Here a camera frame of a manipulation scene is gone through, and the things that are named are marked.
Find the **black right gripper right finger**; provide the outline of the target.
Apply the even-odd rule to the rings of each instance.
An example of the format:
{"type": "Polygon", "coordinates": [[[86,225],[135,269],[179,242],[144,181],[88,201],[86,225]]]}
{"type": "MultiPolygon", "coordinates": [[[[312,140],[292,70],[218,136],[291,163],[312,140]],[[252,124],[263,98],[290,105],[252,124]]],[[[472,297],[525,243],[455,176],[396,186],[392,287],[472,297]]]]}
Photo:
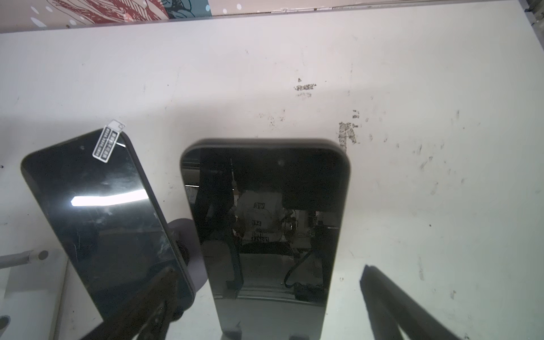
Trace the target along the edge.
{"type": "Polygon", "coordinates": [[[457,339],[375,266],[366,266],[360,280],[375,339],[457,339]]]}

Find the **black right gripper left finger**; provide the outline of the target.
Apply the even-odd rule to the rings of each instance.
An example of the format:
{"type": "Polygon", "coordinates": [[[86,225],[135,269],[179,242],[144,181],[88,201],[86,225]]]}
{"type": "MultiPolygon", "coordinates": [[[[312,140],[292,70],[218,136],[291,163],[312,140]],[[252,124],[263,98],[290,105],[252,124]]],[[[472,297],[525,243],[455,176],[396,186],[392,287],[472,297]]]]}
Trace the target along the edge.
{"type": "Polygon", "coordinates": [[[157,274],[112,318],[84,336],[92,339],[165,339],[178,307],[178,273],[171,267],[157,274]]]}

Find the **dark round stand back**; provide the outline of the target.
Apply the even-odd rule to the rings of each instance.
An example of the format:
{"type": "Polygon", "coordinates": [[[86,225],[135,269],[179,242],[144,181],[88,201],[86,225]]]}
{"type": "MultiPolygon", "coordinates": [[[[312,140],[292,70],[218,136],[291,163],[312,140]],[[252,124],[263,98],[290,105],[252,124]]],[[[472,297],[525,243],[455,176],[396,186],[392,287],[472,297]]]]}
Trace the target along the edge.
{"type": "Polygon", "coordinates": [[[207,282],[208,274],[195,222],[190,219],[180,218],[169,222],[167,227],[181,252],[188,274],[194,284],[195,292],[198,292],[207,282]]]}

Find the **white stand front centre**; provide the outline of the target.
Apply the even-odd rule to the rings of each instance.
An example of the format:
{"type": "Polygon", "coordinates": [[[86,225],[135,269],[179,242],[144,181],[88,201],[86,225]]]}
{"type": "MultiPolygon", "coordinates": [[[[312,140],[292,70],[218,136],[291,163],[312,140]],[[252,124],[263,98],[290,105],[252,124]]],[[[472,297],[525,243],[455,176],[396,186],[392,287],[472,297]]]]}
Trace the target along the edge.
{"type": "Polygon", "coordinates": [[[1,257],[8,271],[1,294],[2,339],[53,339],[67,270],[59,249],[1,257]]]}

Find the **black phone with sticker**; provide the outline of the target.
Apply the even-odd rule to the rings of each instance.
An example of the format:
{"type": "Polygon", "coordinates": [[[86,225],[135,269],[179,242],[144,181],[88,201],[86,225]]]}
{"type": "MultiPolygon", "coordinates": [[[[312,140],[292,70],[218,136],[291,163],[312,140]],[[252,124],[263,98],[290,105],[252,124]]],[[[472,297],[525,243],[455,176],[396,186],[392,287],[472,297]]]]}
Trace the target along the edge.
{"type": "Polygon", "coordinates": [[[178,273],[174,318],[192,306],[186,263],[122,123],[33,152],[21,173],[103,318],[167,267],[178,273]]]}

